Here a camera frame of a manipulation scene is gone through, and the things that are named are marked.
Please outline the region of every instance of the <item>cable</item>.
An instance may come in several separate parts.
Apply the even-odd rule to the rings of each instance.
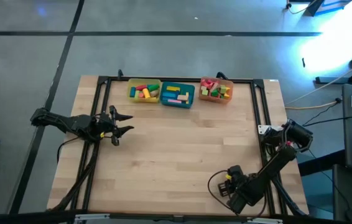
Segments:
[[[221,174],[222,172],[227,172],[227,170],[221,170],[221,171],[215,172],[215,173],[209,178],[209,180],[208,180],[208,191],[209,191],[209,194],[211,194],[214,199],[216,199],[220,204],[222,204],[222,206],[224,206],[224,207],[226,207],[228,210],[231,210],[231,211],[232,211],[232,209],[231,209],[228,205],[226,205],[225,203],[223,203],[220,199],[218,199],[218,198],[212,193],[211,189],[209,188],[209,184],[210,184],[212,178],[214,178],[214,177],[215,177],[216,175],[218,175],[218,174]]]
[[[331,106],[329,106],[326,110],[323,110],[323,111],[319,112],[316,116],[314,116],[314,117],[310,118],[310,120],[306,121],[306,123],[304,123],[303,126],[305,126],[307,123],[311,122],[314,118],[320,116],[322,113],[327,112],[331,107],[334,107],[334,106],[338,105],[339,102],[336,101],[336,103],[335,103],[334,105],[331,105]]]
[[[314,157],[314,159],[317,159],[317,157],[314,156],[313,152],[309,149],[308,150],[309,153],[311,153],[311,155]],[[332,186],[338,191],[338,193],[340,194],[340,196],[343,198],[343,200],[345,200],[347,206],[348,206],[348,210],[350,210],[350,204],[349,201],[346,199],[346,197],[342,194],[342,192],[340,192],[340,190],[335,186],[334,181],[331,179],[331,177],[329,177],[328,175],[326,175],[326,173],[324,173],[323,171],[321,171],[322,174],[325,175],[325,177],[327,177],[331,182],[332,182]]]
[[[320,106],[307,106],[307,107],[301,107],[301,108],[296,108],[296,107],[285,107],[287,110],[307,110],[307,109],[316,109],[316,108],[321,108],[321,107],[324,107],[324,106],[329,106],[329,105],[332,105],[334,103],[337,103],[336,101],[333,101],[331,103],[326,103],[324,105],[320,105]]]
[[[71,141],[74,141],[74,140],[76,140],[76,139],[78,139],[79,137],[76,137],[76,138],[73,138],[73,139],[71,139],[71,140],[68,140],[68,141],[65,141],[65,142],[63,142],[63,143],[61,143],[61,145],[58,147],[58,149],[57,149],[57,163],[58,163],[58,161],[60,160],[60,150],[61,150],[61,148],[65,145],[65,144],[67,144],[67,143],[69,143],[69,142],[71,142]]]
[[[300,13],[300,12],[302,12],[302,11],[304,11],[304,10],[306,10],[307,8],[309,8],[310,6],[312,6],[315,2],[317,2],[318,0],[314,0],[314,1],[312,1],[306,8],[304,8],[304,9],[302,9],[302,10],[300,10],[300,11],[297,11],[297,12],[292,12],[291,10],[290,10],[290,7],[292,6],[290,3],[289,3],[289,1],[288,1],[288,4],[290,5],[289,7],[288,7],[288,4],[287,4],[287,8],[288,8],[288,10],[289,10],[289,12],[291,13],[291,14],[298,14],[298,13]]]
[[[314,125],[314,124],[326,123],[326,122],[329,122],[329,121],[338,121],[340,119],[349,119],[349,118],[352,118],[352,116],[347,116],[347,117],[343,117],[343,118],[328,119],[328,120],[324,120],[324,121],[317,121],[317,122],[314,122],[314,123],[311,123],[311,124],[303,125],[303,127],[308,127],[308,126],[311,126],[311,125]]]
[[[218,174],[220,174],[220,173],[222,173],[222,172],[227,172],[227,170],[221,170],[221,171],[215,172],[215,173],[209,178],[209,180],[208,180],[208,191],[209,191],[209,194],[211,194],[214,199],[216,199],[220,204],[222,204],[222,206],[226,207],[227,209],[229,209],[230,211],[233,212],[233,210],[232,210],[228,205],[226,205],[225,203],[223,203],[220,199],[218,199],[218,198],[212,193],[211,189],[209,188],[209,185],[210,185],[210,182],[211,182],[212,178],[214,178],[216,175],[218,175]],[[250,218],[250,220],[254,220],[255,218],[259,218],[259,217],[263,214],[264,210],[266,209],[266,203],[267,203],[267,199],[266,199],[266,196],[265,196],[265,197],[264,197],[264,204],[263,204],[262,210],[261,210],[255,217]]]
[[[341,78],[347,76],[347,74],[349,74],[351,71],[352,71],[352,69],[348,70],[344,75],[342,75],[342,76],[340,76],[340,77],[338,77],[338,78],[332,80],[331,82],[329,82],[329,83],[327,83],[327,84],[321,86],[320,88],[317,88],[317,89],[315,89],[315,90],[313,90],[313,91],[311,91],[311,92],[309,92],[309,93],[304,94],[304,95],[301,96],[301,97],[298,97],[298,98],[292,100],[291,102],[286,103],[285,105],[288,105],[288,104],[291,104],[291,103],[293,103],[293,102],[295,102],[295,101],[298,101],[298,100],[302,99],[303,97],[306,97],[306,96],[308,96],[308,95],[314,93],[315,91],[321,90],[322,88],[325,88],[325,87],[327,87],[328,85],[331,85],[332,83],[338,81],[339,79],[341,79]]]

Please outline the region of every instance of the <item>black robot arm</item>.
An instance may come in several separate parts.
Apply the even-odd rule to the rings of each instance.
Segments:
[[[253,206],[260,201],[263,198],[266,186],[270,181],[273,181],[292,213],[294,215],[304,215],[276,179],[276,175],[288,162],[295,159],[297,152],[306,151],[310,147],[312,133],[295,121],[288,120],[281,131],[269,128],[264,133],[261,142],[278,147],[277,152],[255,174],[244,175],[240,166],[230,167],[227,175],[228,180],[218,184],[220,195],[224,197],[233,194],[227,201],[227,205],[234,213],[241,213],[246,204]]]

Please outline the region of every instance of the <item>gray floor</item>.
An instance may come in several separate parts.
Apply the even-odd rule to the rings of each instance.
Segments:
[[[278,79],[285,102],[318,88],[312,82],[314,77],[347,71],[352,58],[352,3],[343,11],[318,17],[282,12],[284,4],[284,0],[85,0],[78,31],[324,34],[318,37],[74,37],[52,111],[70,114],[82,75],[115,75],[118,69],[134,76],[201,77],[222,71],[230,78]],[[0,30],[68,31],[77,5],[77,0],[3,0]],[[305,6],[294,5],[293,10]],[[29,118],[45,102],[65,39],[0,36],[0,213],[6,212],[34,132]],[[334,85],[289,106],[320,105],[340,96],[341,86]],[[288,110],[287,114],[304,123],[319,111]],[[338,105],[318,120],[340,116],[342,110]],[[316,156],[343,149],[342,122],[319,124],[310,130],[314,132],[312,151]],[[55,151],[63,137],[55,128],[45,130],[21,212],[46,208],[56,170]],[[298,159],[301,162],[311,158],[305,154]],[[313,184],[318,182],[328,188],[319,189],[318,184]],[[303,185],[312,205],[310,212],[321,213],[316,208],[332,212],[328,179],[315,174],[304,177]]]

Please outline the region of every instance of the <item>wooden table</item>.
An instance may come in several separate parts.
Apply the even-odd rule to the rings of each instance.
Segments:
[[[72,116],[90,113],[97,78],[81,78]],[[264,83],[271,122],[284,124],[287,117],[279,83]],[[118,125],[132,125],[135,129],[120,139],[118,147],[110,139],[101,141],[89,211],[234,216],[211,197],[206,185],[216,171],[236,164],[245,174],[262,167],[250,88],[247,84],[234,84],[233,99],[220,105],[199,100],[198,85],[195,84],[193,106],[187,110],[160,103],[132,103],[126,98],[127,82],[111,82],[108,105],[114,105],[121,114],[133,115],[133,119]],[[262,110],[259,91],[257,96]],[[71,138],[74,135],[67,134],[66,140]],[[48,208],[58,204],[73,185],[82,147],[83,141],[79,140],[63,146]],[[294,202],[308,213],[296,160],[282,169],[281,178]],[[224,175],[218,175],[211,182],[217,196],[217,184],[223,181]],[[81,208],[84,192],[85,186],[77,208]],[[279,213],[274,187],[273,197]],[[264,199],[253,207],[247,205],[241,214],[257,215],[263,203]],[[266,207],[263,216],[268,214]]]

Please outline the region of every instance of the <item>blue block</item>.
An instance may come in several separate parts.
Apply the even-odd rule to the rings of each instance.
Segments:
[[[129,97],[134,98],[134,93],[136,92],[136,87],[132,87],[131,88],[131,94],[129,95]]]
[[[169,93],[169,92],[164,92],[162,93],[162,97],[167,97],[167,98],[173,98],[173,100],[176,98],[176,93]]]

